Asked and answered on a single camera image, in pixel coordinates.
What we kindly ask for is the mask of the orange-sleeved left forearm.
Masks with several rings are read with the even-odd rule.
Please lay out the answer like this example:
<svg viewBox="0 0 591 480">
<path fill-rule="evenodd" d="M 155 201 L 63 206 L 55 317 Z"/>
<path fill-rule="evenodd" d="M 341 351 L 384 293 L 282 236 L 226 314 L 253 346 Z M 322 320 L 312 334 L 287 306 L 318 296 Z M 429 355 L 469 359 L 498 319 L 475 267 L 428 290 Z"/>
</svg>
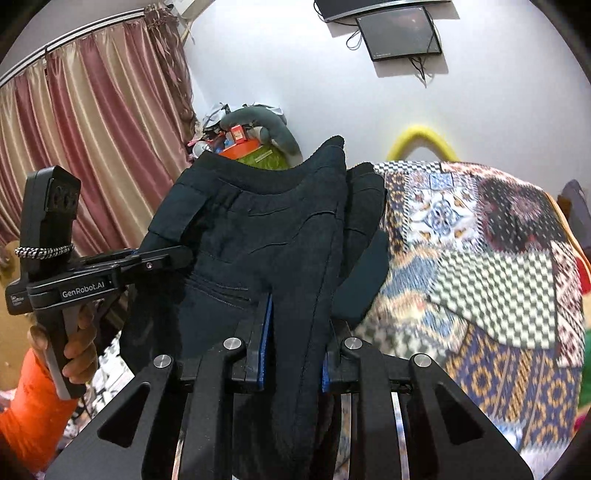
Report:
<svg viewBox="0 0 591 480">
<path fill-rule="evenodd" d="M 53 458 L 77 400 L 61 400 L 47 368 L 32 349 L 24 357 L 18 387 L 1 413 L 1 451 L 36 474 Z"/>
</svg>

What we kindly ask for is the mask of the person's left hand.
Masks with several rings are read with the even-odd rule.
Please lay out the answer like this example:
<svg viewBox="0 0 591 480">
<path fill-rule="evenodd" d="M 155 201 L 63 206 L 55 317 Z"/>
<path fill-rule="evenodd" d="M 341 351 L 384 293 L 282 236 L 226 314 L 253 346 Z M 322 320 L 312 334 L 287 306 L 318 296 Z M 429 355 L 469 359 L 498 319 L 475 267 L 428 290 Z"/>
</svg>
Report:
<svg viewBox="0 0 591 480">
<path fill-rule="evenodd" d="M 81 307 L 78 312 L 77 331 L 69 336 L 69 341 L 65 345 L 64 356 L 68 363 L 62 369 L 62 373 L 72 384 L 90 382 L 97 370 L 97 350 L 94 344 L 97 330 L 93 320 L 92 309 L 88 306 Z M 49 340 L 36 321 L 29 328 L 27 339 L 40 364 L 48 371 L 45 352 Z"/>
</svg>

